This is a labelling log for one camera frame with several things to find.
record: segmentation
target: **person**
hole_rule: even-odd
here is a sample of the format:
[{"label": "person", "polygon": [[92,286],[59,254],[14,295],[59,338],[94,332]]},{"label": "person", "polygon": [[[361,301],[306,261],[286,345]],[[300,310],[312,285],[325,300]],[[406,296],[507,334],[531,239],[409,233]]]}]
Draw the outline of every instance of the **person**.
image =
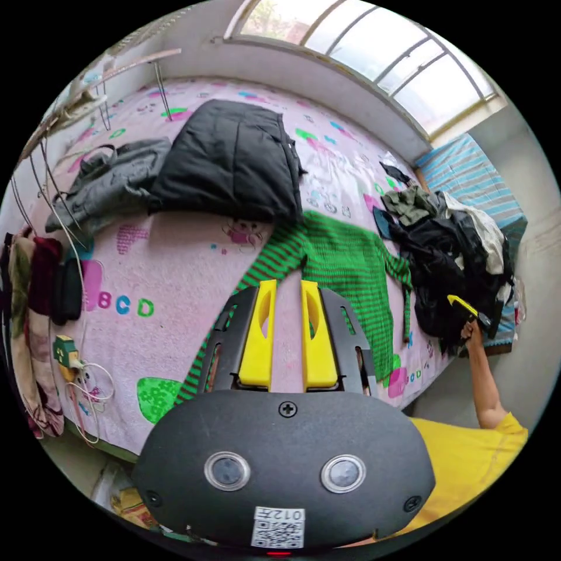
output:
[{"label": "person", "polygon": [[386,539],[430,524],[476,498],[504,473],[528,439],[528,430],[501,403],[477,321],[464,326],[462,337],[467,339],[473,401],[480,428],[411,419],[427,446],[436,484],[413,520]]}]

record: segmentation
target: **window frame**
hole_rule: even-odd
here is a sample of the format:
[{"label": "window frame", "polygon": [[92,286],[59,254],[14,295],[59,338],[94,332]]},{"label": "window frame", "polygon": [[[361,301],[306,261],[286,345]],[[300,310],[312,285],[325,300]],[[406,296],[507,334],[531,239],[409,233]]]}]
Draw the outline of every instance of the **window frame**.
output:
[{"label": "window frame", "polygon": [[[492,99],[499,97],[499,93],[496,91],[496,88],[492,82],[489,81],[490,88],[492,93],[489,95],[483,95],[481,88],[477,85],[477,82],[469,73],[469,71],[463,66],[460,62],[458,57],[450,51],[450,49],[442,42],[436,35],[424,27],[423,25],[409,19],[405,18],[405,16],[401,16],[402,18],[409,21],[412,25],[419,28],[423,33],[425,33],[425,37],[417,41],[414,45],[409,47],[406,51],[401,53],[398,57],[396,57],[374,80],[369,80],[360,72],[353,70],[351,67],[343,64],[334,58],[331,57],[331,53],[336,48],[336,46],[340,43],[342,38],[364,17],[368,16],[369,14],[373,13],[375,10],[382,8],[383,6],[372,6],[371,8],[365,10],[362,14],[360,14],[357,18],[355,18],[349,25],[343,29],[343,31],[333,40],[331,46],[326,50],[325,54],[321,54],[309,47],[306,47],[306,42],[312,36],[312,34],[317,30],[317,28],[323,23],[323,21],[333,12],[335,11],[341,4],[345,2],[345,0],[335,0],[333,4],[331,4],[326,10],[324,10],[314,21],[314,23],[310,26],[310,28],[306,31],[302,39],[298,42],[298,44],[289,43],[288,41],[273,39],[271,37],[262,37],[259,35],[251,35],[248,33],[243,33],[242,30],[247,23],[247,20],[251,17],[253,10],[257,7],[261,0],[245,0],[245,2],[240,6],[236,15],[234,16],[234,21],[232,22],[228,28],[229,31],[224,36],[224,41],[230,43],[237,43],[237,44],[246,44],[246,45],[259,45],[261,47],[266,47],[275,50],[282,50],[285,52],[289,52],[292,54],[296,54],[299,56],[303,56],[304,58],[313,59],[316,62],[324,64],[331,68],[332,70],[336,70],[347,77],[353,79],[359,85],[366,87],[370,90],[373,94],[376,95],[386,106],[391,108],[394,112],[400,115],[403,119],[405,119],[412,128],[419,134],[419,136],[428,143],[432,143],[438,136],[442,133],[446,132],[448,129],[453,127],[454,125],[458,124],[461,120],[469,117],[472,113],[486,105]],[[432,59],[426,61],[422,67],[418,68],[415,72],[412,72],[404,81],[402,81],[397,88],[392,90],[391,92],[384,91],[380,86],[380,82],[397,66],[399,62],[401,62],[404,58],[408,57],[417,47],[420,47],[422,44],[434,41],[441,49],[442,53],[436,55]],[[416,78],[421,72],[423,72],[426,68],[428,68],[431,64],[435,63],[437,60],[440,60],[442,57],[450,56],[450,58],[456,63],[456,65],[460,68],[460,70],[465,74],[466,78],[469,80],[471,86],[477,93],[478,100],[461,111],[458,115],[453,117],[452,119],[448,120],[446,123],[441,125],[439,128],[434,130],[433,132],[429,133],[425,130],[425,128],[420,125],[420,123],[415,119],[415,117],[409,113],[401,104],[399,104],[395,100],[395,95],[399,93],[403,88],[405,88],[414,78]]]}]

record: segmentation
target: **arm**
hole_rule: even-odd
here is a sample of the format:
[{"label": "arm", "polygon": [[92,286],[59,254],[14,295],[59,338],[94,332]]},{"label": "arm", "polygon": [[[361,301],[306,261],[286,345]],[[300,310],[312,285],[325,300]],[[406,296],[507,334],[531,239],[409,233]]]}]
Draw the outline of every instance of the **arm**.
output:
[{"label": "arm", "polygon": [[477,321],[466,324],[462,336],[468,338],[466,346],[472,371],[473,401],[479,426],[495,428],[504,419],[507,412],[501,405]]}]

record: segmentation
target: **green striped sweater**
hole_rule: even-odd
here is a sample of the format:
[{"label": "green striped sweater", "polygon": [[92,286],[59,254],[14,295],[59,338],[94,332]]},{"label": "green striped sweater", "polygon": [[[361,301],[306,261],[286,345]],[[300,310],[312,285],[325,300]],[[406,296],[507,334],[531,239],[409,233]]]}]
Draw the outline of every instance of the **green striped sweater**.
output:
[{"label": "green striped sweater", "polygon": [[[279,225],[258,258],[238,283],[234,294],[260,281],[282,281],[295,269],[302,278],[329,288],[351,304],[373,352],[376,380],[390,375],[393,363],[393,317],[386,273],[404,287],[404,340],[409,336],[411,273],[408,263],[394,257],[375,232],[345,224],[317,212],[305,212],[302,224]],[[175,404],[196,394],[207,335],[179,390]]]}]

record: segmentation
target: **window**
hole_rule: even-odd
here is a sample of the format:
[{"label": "window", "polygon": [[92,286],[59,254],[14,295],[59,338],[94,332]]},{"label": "window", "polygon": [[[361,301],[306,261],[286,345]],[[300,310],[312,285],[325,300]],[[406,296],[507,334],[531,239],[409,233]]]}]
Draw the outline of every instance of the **window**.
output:
[{"label": "window", "polygon": [[254,0],[235,29],[234,38],[289,43],[345,65],[428,140],[496,96],[452,43],[362,0]]}]

